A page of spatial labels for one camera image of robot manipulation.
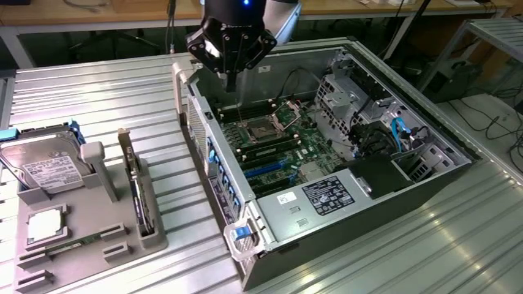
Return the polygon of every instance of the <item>power supply label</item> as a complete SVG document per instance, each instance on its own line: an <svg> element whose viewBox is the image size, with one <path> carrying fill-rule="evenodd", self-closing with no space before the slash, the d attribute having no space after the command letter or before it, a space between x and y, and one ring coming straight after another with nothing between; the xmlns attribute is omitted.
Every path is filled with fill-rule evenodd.
<svg viewBox="0 0 523 294"><path fill-rule="evenodd" d="M350 194L346 192L337 176L309 184L301 188L313 208L320 216L353 203Z"/></svg>
<svg viewBox="0 0 523 294"><path fill-rule="evenodd" d="M23 164L22 168L43 190L81 181L79 172L69 156Z"/></svg>

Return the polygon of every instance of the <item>hard drive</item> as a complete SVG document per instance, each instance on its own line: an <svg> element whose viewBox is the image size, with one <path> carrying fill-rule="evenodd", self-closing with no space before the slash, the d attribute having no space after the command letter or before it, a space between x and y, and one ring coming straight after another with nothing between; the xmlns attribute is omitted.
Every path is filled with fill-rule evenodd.
<svg viewBox="0 0 523 294"><path fill-rule="evenodd" d="M83 143L75 122L17 131L0 131L0 161L25 189L41 187L54 194L82 186L93 173L79 159Z"/></svg>

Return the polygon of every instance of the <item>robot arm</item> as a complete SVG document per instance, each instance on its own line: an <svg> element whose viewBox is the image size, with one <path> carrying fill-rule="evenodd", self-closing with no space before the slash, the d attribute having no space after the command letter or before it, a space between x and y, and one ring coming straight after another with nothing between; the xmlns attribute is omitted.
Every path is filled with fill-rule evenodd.
<svg viewBox="0 0 523 294"><path fill-rule="evenodd" d="M226 92L234 91L236 75L254 67L278 41L286 42L297 22L297 0L268 1L206 0L201 27L185 39L188 52L224 77Z"/></svg>

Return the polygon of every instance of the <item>green circuit board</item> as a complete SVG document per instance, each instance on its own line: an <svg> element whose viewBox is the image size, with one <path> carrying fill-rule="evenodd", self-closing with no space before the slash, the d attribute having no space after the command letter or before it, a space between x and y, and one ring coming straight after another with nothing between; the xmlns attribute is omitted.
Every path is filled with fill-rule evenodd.
<svg viewBox="0 0 523 294"><path fill-rule="evenodd" d="M286 126L296 119L296 113L286 105L278 108L276 115L282 126ZM336 154L317 128L308 125L310 122L306 113L300 110L300 118L282 131L273 127L269 116L245 119L241 122L222 125L224 136L233 152L236 149L253 146L260 142L285 137L293 138L294 135L298 136L300 143L294 148L272 155L274 159L272 162L284 162L284 166L270 172L248 177L254 193L262 187L270 187L270 185L278 181L281 182L284 179L292 180L288 185L281 186L280 190L305 183L306 178L300 173L302 164L314 162L322 175L328 175L334 167L342 163L344 160ZM245 168L244 172L256 168L258 167ZM260 195L268 195L276 191L277 189L268 190L260 193Z"/></svg>

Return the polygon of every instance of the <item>wooden table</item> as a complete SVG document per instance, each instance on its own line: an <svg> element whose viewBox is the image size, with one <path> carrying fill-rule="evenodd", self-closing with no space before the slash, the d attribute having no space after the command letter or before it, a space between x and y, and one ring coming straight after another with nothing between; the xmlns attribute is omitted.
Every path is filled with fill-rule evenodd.
<svg viewBox="0 0 523 294"><path fill-rule="evenodd" d="M398 16L406 17L386 56L394 50L397 42L412 21L421 0L416 4L404 5ZM506 0L494 0L498 17L510 7ZM393 17L397 7L373 2L362 5L357 0L301 0L300 20L325 20L345 18ZM454 7L444 0L432 0L422 15L448 15L481 13L482 6ZM198 25L201 6L197 0L176 1L174 26ZM31 0L29 6L0 6L0 37L15 60L18 68L34 67L29 55L19 43L19 34L42 32L102 31L109 29L159 28L166 25L166 14L159 12L115 13L110 6L101 7L98 13L69 7L61 0Z"/></svg>

